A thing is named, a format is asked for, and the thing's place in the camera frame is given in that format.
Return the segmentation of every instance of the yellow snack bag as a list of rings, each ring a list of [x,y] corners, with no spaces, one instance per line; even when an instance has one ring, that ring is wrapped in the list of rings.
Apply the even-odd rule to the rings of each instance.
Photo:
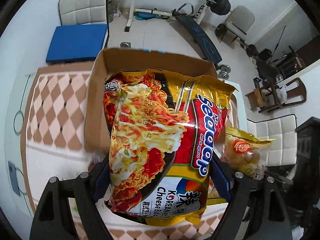
[[[148,225],[198,223],[206,208],[213,144],[234,89],[210,76],[151,68],[118,71],[106,80],[108,208]]]
[[[274,140],[260,140],[245,131],[228,127],[224,159],[234,170],[241,171],[254,179],[263,179],[267,162],[265,151]]]

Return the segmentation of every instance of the sedaap logo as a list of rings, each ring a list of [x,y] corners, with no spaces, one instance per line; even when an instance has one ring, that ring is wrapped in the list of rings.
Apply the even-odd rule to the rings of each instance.
[[[250,148],[250,144],[248,144],[244,141],[240,141],[240,140],[234,141],[233,148],[234,148],[235,152],[239,153],[239,154],[244,154],[244,153],[252,150]]]
[[[213,112],[212,108],[216,108],[216,106],[210,100],[199,94],[197,96],[201,101],[200,109],[204,115],[205,133],[203,137],[203,148],[200,158],[196,160],[196,165],[198,166],[200,175],[204,177],[208,173],[208,165],[212,158],[214,134],[218,125],[219,116]]]

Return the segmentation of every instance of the wooden chair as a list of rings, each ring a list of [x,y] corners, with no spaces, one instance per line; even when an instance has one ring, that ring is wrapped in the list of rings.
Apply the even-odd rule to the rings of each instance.
[[[291,98],[295,98],[298,96],[302,96],[303,99],[300,101],[292,102],[292,103],[284,103],[281,106],[276,106],[273,109],[268,110],[268,113],[271,111],[277,110],[279,108],[300,105],[300,104],[303,104],[304,102],[307,101],[307,90],[306,90],[304,83],[301,81],[300,78],[295,78],[295,79],[291,80],[289,83],[286,84],[286,86],[289,86],[293,82],[296,82],[296,81],[298,82],[298,86],[287,91],[287,98],[291,99]]]
[[[251,105],[251,110],[257,108],[257,107],[265,107],[266,103],[263,100],[262,94],[261,94],[261,88],[255,88],[252,92],[245,95]]]

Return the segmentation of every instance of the blue cushion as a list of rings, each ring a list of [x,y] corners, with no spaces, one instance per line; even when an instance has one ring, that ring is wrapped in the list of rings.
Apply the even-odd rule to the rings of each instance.
[[[46,62],[93,60],[103,46],[108,25],[64,25],[53,34]]]

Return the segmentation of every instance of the cardboard box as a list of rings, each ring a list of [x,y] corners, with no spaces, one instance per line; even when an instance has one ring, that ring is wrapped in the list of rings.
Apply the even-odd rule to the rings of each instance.
[[[98,54],[89,81],[87,111],[84,124],[85,149],[88,152],[109,152],[110,137],[103,112],[105,80],[117,70],[145,70],[157,68],[190,77],[217,77],[212,63],[184,55],[158,51],[104,49]]]

